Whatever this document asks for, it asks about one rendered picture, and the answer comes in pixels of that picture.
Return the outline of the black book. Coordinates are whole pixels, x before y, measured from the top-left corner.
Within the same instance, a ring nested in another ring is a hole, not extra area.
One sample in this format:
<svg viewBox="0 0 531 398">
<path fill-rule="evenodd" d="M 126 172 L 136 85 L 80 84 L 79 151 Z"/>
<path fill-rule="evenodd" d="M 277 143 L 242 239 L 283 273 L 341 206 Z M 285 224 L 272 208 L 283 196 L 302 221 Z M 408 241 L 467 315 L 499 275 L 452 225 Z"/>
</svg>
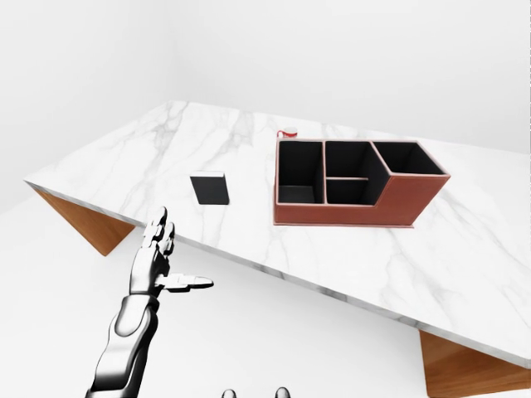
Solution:
<svg viewBox="0 0 531 398">
<path fill-rule="evenodd" d="M 224 172 L 196 171 L 190 175 L 200 205 L 228 205 L 229 195 Z"/>
</svg>

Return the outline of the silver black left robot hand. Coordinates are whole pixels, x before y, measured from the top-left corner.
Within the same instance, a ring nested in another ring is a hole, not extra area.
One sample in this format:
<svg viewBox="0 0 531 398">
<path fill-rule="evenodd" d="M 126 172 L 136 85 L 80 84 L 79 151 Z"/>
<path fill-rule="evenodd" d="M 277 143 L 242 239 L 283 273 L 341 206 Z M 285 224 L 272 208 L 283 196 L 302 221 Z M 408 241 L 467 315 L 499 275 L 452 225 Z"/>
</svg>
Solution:
<svg viewBox="0 0 531 398">
<path fill-rule="evenodd" d="M 175 225 L 168 219 L 168 210 L 161 206 L 146 225 L 143 242 L 131 269 L 129 292 L 158 297 L 162 290 L 185 293 L 207 289 L 214 282 L 206 277 L 170 272 L 168 257 L 173 253 Z"/>
</svg>

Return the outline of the wooden table leg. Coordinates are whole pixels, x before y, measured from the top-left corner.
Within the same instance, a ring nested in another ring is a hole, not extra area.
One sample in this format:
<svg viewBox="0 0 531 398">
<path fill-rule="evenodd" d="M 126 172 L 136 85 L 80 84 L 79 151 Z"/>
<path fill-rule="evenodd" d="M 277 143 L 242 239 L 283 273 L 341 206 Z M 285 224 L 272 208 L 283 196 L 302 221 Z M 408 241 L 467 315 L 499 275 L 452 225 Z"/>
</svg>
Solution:
<svg viewBox="0 0 531 398">
<path fill-rule="evenodd" d="M 531 369 L 509 363 L 428 332 L 420 332 L 430 398 L 461 398 L 531 390 Z"/>
<path fill-rule="evenodd" d="M 134 225 L 125 221 L 54 196 L 31 183 L 29 186 L 103 256 L 107 256 L 134 229 Z"/>
</svg>

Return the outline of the red-brown desk caddy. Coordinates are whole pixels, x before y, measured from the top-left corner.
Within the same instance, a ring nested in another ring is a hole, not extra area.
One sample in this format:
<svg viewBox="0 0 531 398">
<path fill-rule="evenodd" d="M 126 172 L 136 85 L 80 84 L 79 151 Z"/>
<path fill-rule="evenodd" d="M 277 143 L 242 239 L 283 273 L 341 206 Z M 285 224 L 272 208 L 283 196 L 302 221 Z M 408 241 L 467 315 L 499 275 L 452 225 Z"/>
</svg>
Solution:
<svg viewBox="0 0 531 398">
<path fill-rule="evenodd" d="M 273 220 L 409 227 L 450 177 L 417 141 L 280 138 Z"/>
</svg>

